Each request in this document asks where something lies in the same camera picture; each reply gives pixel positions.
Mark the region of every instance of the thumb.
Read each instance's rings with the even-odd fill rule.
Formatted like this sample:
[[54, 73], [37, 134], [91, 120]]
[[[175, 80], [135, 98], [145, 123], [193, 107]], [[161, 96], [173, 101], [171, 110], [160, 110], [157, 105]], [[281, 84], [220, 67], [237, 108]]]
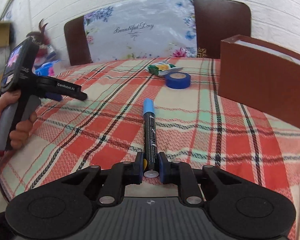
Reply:
[[18, 101], [18, 99], [20, 98], [20, 95], [21, 95], [21, 91], [16, 90], [13, 92], [6, 92], [0, 97], [0, 116], [1, 116], [2, 111], [8, 105], [14, 104]]

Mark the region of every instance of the floral tablecloth cover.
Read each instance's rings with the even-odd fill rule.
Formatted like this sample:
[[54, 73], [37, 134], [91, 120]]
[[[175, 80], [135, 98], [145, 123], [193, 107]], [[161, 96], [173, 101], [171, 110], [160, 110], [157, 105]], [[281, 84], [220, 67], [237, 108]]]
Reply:
[[[144, 69], [167, 60], [192, 78], [174, 90]], [[1, 163], [9, 198], [98, 164], [133, 161], [143, 150], [142, 108], [154, 100], [159, 151], [193, 168], [219, 166], [293, 201], [297, 219], [290, 239], [300, 239], [300, 129], [217, 95], [220, 61], [202, 58], [119, 60], [79, 65], [58, 78], [82, 86], [88, 100], [42, 100], [28, 144]], [[176, 195], [158, 179], [128, 186], [126, 195]]]

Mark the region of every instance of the wooden panel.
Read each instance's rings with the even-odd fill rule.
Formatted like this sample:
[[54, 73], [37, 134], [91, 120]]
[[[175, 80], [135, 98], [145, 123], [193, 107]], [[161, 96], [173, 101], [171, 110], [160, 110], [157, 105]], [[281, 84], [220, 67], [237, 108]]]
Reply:
[[[204, 57], [220, 58], [220, 41], [236, 34], [250, 36], [251, 12], [241, 2], [194, 0], [198, 51]], [[64, 26], [71, 65], [91, 63], [83, 28], [83, 16]]]
[[235, 44], [237, 40], [274, 49], [300, 60], [299, 54], [265, 41], [240, 35], [226, 39], [221, 42], [218, 95], [300, 128], [300, 65]]

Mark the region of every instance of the human hand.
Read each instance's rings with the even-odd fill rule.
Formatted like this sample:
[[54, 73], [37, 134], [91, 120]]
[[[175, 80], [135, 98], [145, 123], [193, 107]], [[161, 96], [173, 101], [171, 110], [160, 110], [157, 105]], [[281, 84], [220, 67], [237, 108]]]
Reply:
[[[20, 98], [21, 91], [16, 90], [13, 92], [6, 92], [0, 97], [0, 116], [2, 111], [11, 104], [14, 104]], [[19, 122], [16, 125], [16, 129], [11, 131], [9, 136], [11, 139], [11, 146], [14, 150], [20, 149], [27, 139], [29, 138], [29, 132], [33, 127], [33, 123], [37, 120], [37, 114], [33, 112], [30, 118], [26, 121]]]

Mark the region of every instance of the roll of blue tape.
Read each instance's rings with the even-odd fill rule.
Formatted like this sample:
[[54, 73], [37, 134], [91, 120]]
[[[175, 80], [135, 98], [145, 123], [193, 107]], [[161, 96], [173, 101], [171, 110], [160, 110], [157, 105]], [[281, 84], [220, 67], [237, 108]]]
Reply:
[[190, 87], [191, 76], [187, 73], [176, 72], [164, 76], [166, 79], [166, 86], [174, 89], [183, 89]]

